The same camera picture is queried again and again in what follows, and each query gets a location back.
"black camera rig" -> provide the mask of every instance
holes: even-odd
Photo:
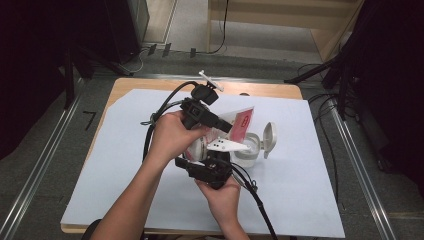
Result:
[[[209,111],[206,105],[211,105],[218,99],[218,94],[215,92],[216,86],[208,82],[206,85],[198,84],[197,82],[186,82],[174,90],[168,97],[162,107],[152,114],[150,128],[146,136],[144,156],[147,153],[150,144],[150,137],[153,132],[154,123],[170,106],[176,104],[168,104],[169,100],[185,85],[192,84],[195,88],[191,91],[191,98],[187,97],[184,100],[176,103],[181,103],[180,107],[184,112],[185,118],[183,125],[186,129],[192,129],[194,126],[201,124],[210,128],[216,128],[228,133],[232,125],[217,115]],[[198,159],[197,163],[192,163],[187,159],[177,157],[175,165],[186,169],[188,175],[200,181],[206,182],[214,189],[222,187],[227,179],[232,174],[232,166],[230,162],[230,154],[228,152],[208,151],[206,159]]]

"hand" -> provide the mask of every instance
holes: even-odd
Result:
[[[196,139],[206,135],[209,128],[199,127],[187,130],[183,123],[182,111],[167,113],[159,118],[153,132],[148,155],[165,165],[181,155]]]
[[[225,185],[218,190],[209,187],[205,182],[195,182],[208,200],[211,213],[221,229],[225,226],[238,226],[237,209],[241,187],[236,180],[233,177],[228,178]]]

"white paper sheet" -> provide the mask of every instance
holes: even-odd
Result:
[[[62,224],[89,225],[104,216],[141,164],[148,127],[140,122],[149,120],[169,93],[132,90],[109,107]],[[187,96],[181,92],[173,100]],[[221,114],[251,106],[255,114],[249,132],[261,136],[268,122],[277,125],[274,150],[268,159],[263,159],[261,151],[255,166],[248,169],[275,232],[344,237],[307,101],[220,95],[210,109]],[[254,199],[244,189],[239,219],[248,233],[269,233]],[[163,173],[146,228],[219,231],[193,179],[173,161]]]

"metal frame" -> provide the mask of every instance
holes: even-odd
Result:
[[[328,103],[330,106],[336,105],[336,101],[332,100]],[[389,218],[384,210],[383,204],[378,197],[377,192],[368,176],[367,170],[365,169],[362,158],[356,148],[355,142],[353,141],[352,135],[350,134],[349,128],[345,121],[343,121],[337,112],[337,109],[332,109],[336,126],[340,132],[340,136],[343,139],[346,150],[349,154],[349,158],[352,162],[352,166],[355,170],[359,184],[361,185],[362,191],[364,192],[365,199],[367,200],[371,214],[374,217],[374,221],[380,232],[381,239],[397,239],[390,224]]]
[[[201,76],[187,76],[187,75],[163,75],[163,74],[143,74],[137,76],[140,78],[150,79],[173,79],[173,80],[202,80]],[[231,81],[231,82],[247,82],[247,83],[268,83],[268,84],[281,84],[277,80],[269,79],[250,79],[250,78],[229,78],[229,77],[214,77],[215,81]],[[64,132],[66,131],[70,120],[72,119],[74,112],[78,106],[81,93],[85,87],[85,82],[82,78],[79,79],[78,91],[74,102],[71,104],[68,110],[64,110],[62,116],[56,125],[53,133],[51,134],[43,152],[41,153],[36,165],[34,166],[30,176],[28,177],[24,187],[15,199],[9,215],[6,218],[2,228],[0,229],[0,239],[8,240],[13,239],[13,236],[26,213],[29,204],[31,203],[41,180],[47,171],[50,161],[55,153],[57,146],[59,145]],[[329,102],[329,104],[336,104],[335,101]],[[362,191],[364,192],[365,198],[368,202],[370,211],[376,222],[376,226],[380,232],[382,239],[396,239],[396,235],[389,222],[388,216],[384,207],[374,189],[371,179],[363,164],[362,158],[356,148],[353,138],[350,134],[349,128],[346,122],[342,121],[336,109],[332,110],[332,115],[335,120],[336,126],[343,139],[349,158],[352,162],[353,168],[356,172],[359,184],[361,185]]]
[[[21,189],[17,198],[15,199],[9,214],[0,229],[0,239],[9,240],[13,239],[16,230],[18,229],[22,218],[24,217],[34,195],[43,179],[44,174],[53,158],[57,146],[62,140],[63,134],[71,121],[75,109],[78,106],[81,92],[85,86],[85,82],[80,78],[77,82],[77,95],[75,100],[67,110],[64,110],[56,127],[54,128],[47,144],[44,146],[43,152],[38,158],[34,168],[31,171],[24,187]]]

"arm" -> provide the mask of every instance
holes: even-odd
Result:
[[[168,113],[157,122],[143,164],[101,220],[91,239],[140,239],[162,172],[206,128],[186,130],[182,112]]]
[[[237,217],[240,185],[233,177],[220,189],[215,190],[206,183],[196,180],[200,191],[208,200],[209,208],[227,240],[249,239]]]

